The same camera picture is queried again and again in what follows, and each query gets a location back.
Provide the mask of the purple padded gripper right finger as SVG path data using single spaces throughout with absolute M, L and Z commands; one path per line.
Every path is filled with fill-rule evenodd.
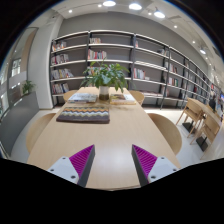
M 157 157 L 136 145 L 132 145 L 132 158 L 141 187 L 178 171 L 165 156 Z

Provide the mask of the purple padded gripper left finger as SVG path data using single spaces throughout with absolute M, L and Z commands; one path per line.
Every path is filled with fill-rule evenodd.
M 85 187 L 94 157 L 95 146 L 90 145 L 70 157 L 62 156 L 48 169 L 48 172 Z

